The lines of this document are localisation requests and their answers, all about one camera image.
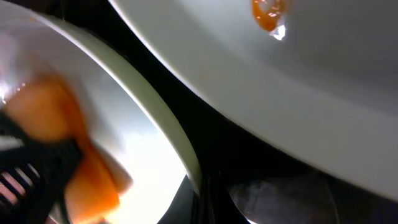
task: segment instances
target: black pointed object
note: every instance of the black pointed object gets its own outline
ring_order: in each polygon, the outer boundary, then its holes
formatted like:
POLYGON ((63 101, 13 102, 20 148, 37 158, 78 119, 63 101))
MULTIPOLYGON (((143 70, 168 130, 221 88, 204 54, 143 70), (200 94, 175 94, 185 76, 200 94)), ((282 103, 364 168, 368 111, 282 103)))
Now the black pointed object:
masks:
MULTIPOLYGON (((52 144, 31 139, 3 112, 0 112, 0 133, 23 143, 0 151, 0 181, 7 182, 3 174, 8 173, 24 189, 15 203, 0 194, 0 223, 43 224, 54 203, 60 199, 64 203, 65 186, 83 154, 73 139, 52 144)), ((11 183, 4 186, 18 194, 11 183)))

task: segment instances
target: white plate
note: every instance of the white plate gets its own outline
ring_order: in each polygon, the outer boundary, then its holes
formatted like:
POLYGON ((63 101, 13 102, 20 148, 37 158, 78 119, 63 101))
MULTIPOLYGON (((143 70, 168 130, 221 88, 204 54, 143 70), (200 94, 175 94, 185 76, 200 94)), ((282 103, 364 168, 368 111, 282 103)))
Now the white plate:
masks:
POLYGON ((113 223, 157 223, 188 174, 199 192, 195 152, 170 109, 144 77, 81 29, 0 2, 0 29, 65 76, 90 136, 134 180, 113 223))
POLYGON ((398 199, 396 1, 288 1, 282 41, 251 0, 110 0, 186 86, 257 137, 398 199))

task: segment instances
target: orange food piece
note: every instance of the orange food piece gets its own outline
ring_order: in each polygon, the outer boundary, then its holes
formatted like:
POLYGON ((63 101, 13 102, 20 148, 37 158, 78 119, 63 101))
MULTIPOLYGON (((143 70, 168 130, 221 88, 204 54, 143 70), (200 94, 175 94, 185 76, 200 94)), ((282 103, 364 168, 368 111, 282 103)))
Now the orange food piece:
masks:
POLYGON ((278 20, 286 8, 285 0, 274 0, 267 10, 261 9, 260 4, 268 4, 269 1, 272 0, 252 0, 252 11, 259 26, 270 32, 277 27, 278 20))
POLYGON ((84 158, 65 189, 73 223, 99 218, 119 205, 109 170, 87 135, 76 99, 60 77, 47 76, 28 83, 4 110, 33 139, 76 139, 84 158))

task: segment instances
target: orange food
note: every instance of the orange food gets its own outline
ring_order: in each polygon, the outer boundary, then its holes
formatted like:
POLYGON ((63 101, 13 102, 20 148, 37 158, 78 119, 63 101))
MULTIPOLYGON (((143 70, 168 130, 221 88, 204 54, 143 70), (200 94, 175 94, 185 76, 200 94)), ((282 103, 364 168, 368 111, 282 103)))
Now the orange food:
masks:
POLYGON ((260 25, 261 28, 266 31, 273 31, 278 24, 278 20, 285 12, 285 1, 284 0, 252 0, 252 10, 254 19, 260 25), (269 4, 266 10, 263 10, 261 4, 269 4))
POLYGON ((38 141, 76 139, 84 159, 65 189, 73 223, 98 218, 119 205, 109 170, 87 135, 76 99, 60 77, 43 77, 28 83, 7 102, 4 110, 38 141))

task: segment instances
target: sauce stain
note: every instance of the sauce stain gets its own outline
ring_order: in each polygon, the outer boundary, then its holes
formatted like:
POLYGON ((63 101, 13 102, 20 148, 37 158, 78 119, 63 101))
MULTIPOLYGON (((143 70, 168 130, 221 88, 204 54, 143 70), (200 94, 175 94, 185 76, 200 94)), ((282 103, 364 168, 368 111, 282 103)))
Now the sauce stain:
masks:
POLYGON ((252 0, 254 19, 266 31, 273 31, 286 11, 284 0, 252 0))

